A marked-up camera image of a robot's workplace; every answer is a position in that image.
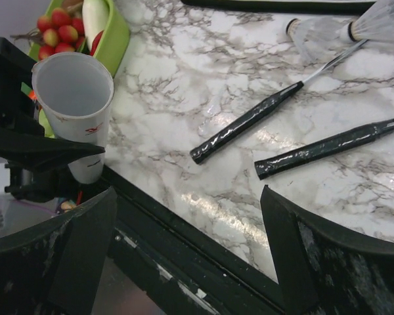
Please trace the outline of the black-handled badminton racket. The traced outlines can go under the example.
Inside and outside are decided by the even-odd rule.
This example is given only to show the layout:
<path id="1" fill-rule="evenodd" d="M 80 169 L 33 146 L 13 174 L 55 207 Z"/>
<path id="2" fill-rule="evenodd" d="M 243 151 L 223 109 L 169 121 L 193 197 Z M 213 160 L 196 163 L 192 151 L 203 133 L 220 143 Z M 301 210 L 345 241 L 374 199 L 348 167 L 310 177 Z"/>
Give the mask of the black-handled badminton racket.
<path id="1" fill-rule="evenodd" d="M 317 71 L 313 72 L 309 77 L 306 77 L 305 79 L 298 81 L 263 99 L 256 106 L 242 114 L 240 117 L 236 118 L 233 122 L 221 129 L 211 138 L 207 139 L 199 146 L 193 148 L 190 151 L 192 160 L 198 165 L 203 163 L 208 157 L 228 144 L 230 141 L 239 137 L 242 133 L 246 132 L 248 129 L 259 123 L 262 119 L 272 114 L 282 103 L 294 96 L 310 80 L 341 62 L 344 58 L 348 57 L 350 54 L 363 46 L 367 41 L 367 39 L 363 39 L 358 43 L 355 43 L 337 57 L 329 61 L 327 64 L 323 65 Z"/>
<path id="2" fill-rule="evenodd" d="M 394 133 L 394 118 L 355 127 L 314 143 L 254 162 L 259 179 L 311 163 L 322 158 L 370 144 Z"/>

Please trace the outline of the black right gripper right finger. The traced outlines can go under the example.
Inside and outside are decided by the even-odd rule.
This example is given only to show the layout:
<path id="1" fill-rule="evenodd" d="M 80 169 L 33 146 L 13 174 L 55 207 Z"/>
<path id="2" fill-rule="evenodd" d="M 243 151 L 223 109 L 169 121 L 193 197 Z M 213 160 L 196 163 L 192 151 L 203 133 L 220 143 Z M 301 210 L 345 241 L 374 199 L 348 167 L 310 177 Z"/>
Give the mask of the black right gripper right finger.
<path id="1" fill-rule="evenodd" d="M 268 186 L 260 204 L 287 314 L 394 314 L 394 243 L 311 213 Z"/>

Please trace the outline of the white shuttlecock tube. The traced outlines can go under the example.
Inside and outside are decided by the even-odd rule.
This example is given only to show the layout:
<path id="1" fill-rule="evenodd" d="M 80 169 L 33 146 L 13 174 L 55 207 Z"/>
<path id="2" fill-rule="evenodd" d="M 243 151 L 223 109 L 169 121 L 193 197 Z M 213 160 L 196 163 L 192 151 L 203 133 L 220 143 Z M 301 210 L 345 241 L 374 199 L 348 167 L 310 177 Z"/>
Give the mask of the white shuttlecock tube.
<path id="1" fill-rule="evenodd" d="M 96 58 L 60 52 L 39 61 L 32 88 L 56 138 L 106 146 L 114 80 Z"/>

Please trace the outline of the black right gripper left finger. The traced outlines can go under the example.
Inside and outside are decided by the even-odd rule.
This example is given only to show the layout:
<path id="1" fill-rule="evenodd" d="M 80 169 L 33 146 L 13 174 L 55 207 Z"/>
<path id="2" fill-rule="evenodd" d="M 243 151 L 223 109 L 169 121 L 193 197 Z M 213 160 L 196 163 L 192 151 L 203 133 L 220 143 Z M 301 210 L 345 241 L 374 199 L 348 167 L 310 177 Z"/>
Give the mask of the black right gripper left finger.
<path id="1" fill-rule="evenodd" d="M 0 238 L 0 314 L 90 314 L 110 245 L 117 194 Z"/>

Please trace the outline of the white plastic shuttlecock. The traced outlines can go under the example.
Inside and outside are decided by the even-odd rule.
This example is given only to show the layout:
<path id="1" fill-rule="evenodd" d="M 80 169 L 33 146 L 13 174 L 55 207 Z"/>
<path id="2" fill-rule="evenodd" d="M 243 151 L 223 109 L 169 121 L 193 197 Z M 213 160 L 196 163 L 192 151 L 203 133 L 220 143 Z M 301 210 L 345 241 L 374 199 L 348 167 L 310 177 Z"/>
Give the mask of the white plastic shuttlecock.
<path id="1" fill-rule="evenodd" d="M 313 63 L 322 58 L 337 41 L 342 23 L 334 18 L 291 19 L 284 33 L 293 42 L 302 59 Z"/>
<path id="2" fill-rule="evenodd" d="M 394 43 L 394 1 L 376 1 L 362 16 L 339 31 L 344 43 L 371 40 Z"/>

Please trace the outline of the black sport racket bag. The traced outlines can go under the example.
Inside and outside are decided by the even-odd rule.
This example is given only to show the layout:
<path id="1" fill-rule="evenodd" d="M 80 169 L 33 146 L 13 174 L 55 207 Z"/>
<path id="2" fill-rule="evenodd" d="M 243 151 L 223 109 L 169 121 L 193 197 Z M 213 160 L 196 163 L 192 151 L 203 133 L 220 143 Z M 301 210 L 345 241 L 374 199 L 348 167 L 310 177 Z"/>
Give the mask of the black sport racket bag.
<path id="1" fill-rule="evenodd" d="M 357 15 L 364 13 L 375 1 L 224 1 L 182 0 L 191 7 L 240 12 L 279 12 L 300 14 Z"/>

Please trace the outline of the white radish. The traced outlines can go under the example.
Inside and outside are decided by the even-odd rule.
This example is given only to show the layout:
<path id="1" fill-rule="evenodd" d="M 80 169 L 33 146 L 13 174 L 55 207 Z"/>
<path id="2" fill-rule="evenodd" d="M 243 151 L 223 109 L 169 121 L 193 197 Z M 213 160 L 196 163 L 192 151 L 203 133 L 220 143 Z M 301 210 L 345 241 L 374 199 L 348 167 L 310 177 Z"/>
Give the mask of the white radish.
<path id="1" fill-rule="evenodd" d="M 109 7 L 104 0 L 84 0 L 82 6 L 83 27 L 88 49 L 92 50 L 95 37 L 105 29 Z"/>

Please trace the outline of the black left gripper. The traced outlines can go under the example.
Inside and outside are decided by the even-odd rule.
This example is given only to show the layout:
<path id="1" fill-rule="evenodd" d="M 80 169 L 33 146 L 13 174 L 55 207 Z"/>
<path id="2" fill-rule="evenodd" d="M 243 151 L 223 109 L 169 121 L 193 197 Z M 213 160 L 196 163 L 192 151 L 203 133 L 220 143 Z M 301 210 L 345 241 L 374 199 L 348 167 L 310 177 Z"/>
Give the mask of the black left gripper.
<path id="1" fill-rule="evenodd" d="M 47 202 L 83 199 L 83 188 L 68 164 L 104 152 L 93 144 L 45 136 L 39 106 L 22 90 L 32 85 L 35 60 L 0 37 L 0 158 L 7 162 L 10 183 L 5 192 L 17 200 Z"/>

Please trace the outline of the green vegetable tray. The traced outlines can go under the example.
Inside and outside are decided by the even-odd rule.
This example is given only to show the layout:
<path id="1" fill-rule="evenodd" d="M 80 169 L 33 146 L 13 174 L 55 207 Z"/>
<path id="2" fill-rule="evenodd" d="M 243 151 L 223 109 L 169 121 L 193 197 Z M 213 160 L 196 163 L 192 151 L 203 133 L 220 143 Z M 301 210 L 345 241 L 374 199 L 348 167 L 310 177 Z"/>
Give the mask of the green vegetable tray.
<path id="1" fill-rule="evenodd" d="M 113 1 L 106 1 L 109 17 L 105 29 L 102 30 L 100 41 L 92 55 L 106 69 L 115 75 L 123 59 L 130 40 L 127 22 L 114 6 Z"/>

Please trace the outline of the red cherry tomato bunch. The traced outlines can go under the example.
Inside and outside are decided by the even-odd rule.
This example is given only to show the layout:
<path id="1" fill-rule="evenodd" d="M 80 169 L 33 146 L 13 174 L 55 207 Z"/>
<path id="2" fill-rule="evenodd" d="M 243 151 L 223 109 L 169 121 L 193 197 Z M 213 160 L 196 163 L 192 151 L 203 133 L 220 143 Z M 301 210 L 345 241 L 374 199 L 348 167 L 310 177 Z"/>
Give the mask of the red cherry tomato bunch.
<path id="1" fill-rule="evenodd" d="M 50 16 L 40 16 L 37 30 L 40 39 L 37 53 L 39 60 L 56 53 L 82 53 L 85 49 L 85 29 L 80 7 L 57 7 Z"/>

